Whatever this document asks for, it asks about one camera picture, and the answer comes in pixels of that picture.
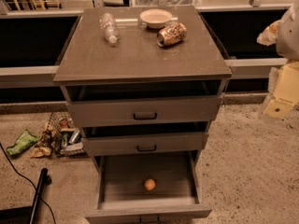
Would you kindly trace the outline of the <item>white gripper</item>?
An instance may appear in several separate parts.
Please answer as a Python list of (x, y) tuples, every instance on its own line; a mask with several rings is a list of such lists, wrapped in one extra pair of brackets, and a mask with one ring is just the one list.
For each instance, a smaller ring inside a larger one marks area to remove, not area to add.
[[(280, 21), (274, 21), (257, 37), (264, 46), (277, 43)], [(299, 104), (299, 62), (287, 63), (269, 74), (269, 92), (275, 99), (265, 99), (259, 111), (261, 119), (284, 119)]]

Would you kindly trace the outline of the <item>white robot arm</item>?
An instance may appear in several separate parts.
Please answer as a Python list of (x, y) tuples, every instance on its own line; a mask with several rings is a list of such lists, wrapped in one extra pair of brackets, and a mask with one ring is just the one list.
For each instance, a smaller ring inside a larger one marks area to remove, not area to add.
[(293, 3), (280, 20), (267, 26), (257, 42), (275, 45), (277, 54), (287, 60), (280, 68), (271, 68), (268, 95), (260, 110), (261, 116), (283, 119), (299, 105), (299, 2)]

